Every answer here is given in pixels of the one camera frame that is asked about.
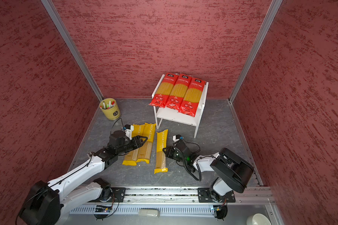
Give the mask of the red pasta package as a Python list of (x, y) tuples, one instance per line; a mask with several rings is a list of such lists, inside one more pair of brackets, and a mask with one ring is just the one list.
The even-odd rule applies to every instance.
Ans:
[(179, 74), (167, 73), (161, 81), (149, 105), (164, 108), (178, 78)]
[(168, 101), (165, 104), (166, 108), (179, 110), (191, 81), (192, 76), (179, 74), (179, 77), (169, 95)]
[(193, 78), (183, 98), (179, 112), (195, 117), (206, 81)]

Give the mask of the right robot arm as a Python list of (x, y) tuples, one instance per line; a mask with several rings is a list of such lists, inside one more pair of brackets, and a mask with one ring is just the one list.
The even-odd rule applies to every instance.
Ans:
[(199, 202), (228, 202), (226, 196), (233, 192), (242, 194), (254, 173), (249, 162), (228, 148), (203, 156), (190, 151), (184, 140), (177, 140), (172, 146), (163, 148), (162, 152), (165, 157), (182, 163), (196, 181), (202, 180), (203, 172), (216, 173), (217, 178), (209, 188), (198, 188)]

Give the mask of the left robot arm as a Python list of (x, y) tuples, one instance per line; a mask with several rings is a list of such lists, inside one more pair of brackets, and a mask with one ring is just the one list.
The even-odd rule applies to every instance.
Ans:
[(83, 188), (79, 186), (109, 168), (120, 155), (142, 147), (147, 140), (144, 136), (128, 137), (125, 131), (115, 131), (110, 135), (108, 145), (90, 152), (89, 159), (83, 164), (49, 182), (35, 183), (17, 217), (28, 225), (55, 225), (71, 210), (89, 201), (114, 203), (111, 185), (101, 178)]

